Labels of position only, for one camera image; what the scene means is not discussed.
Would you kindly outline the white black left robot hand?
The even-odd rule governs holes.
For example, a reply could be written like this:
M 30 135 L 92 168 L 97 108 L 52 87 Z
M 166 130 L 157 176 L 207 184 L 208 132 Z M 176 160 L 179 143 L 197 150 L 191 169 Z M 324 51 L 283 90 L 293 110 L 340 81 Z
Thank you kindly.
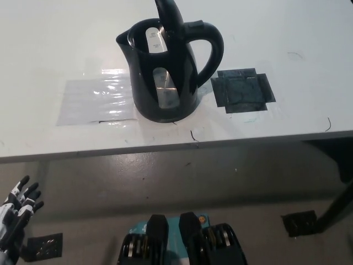
M 1 264 L 16 264 L 25 258 L 25 228 L 32 216 L 44 206 L 38 182 L 26 189 L 30 176 L 24 176 L 1 204 Z

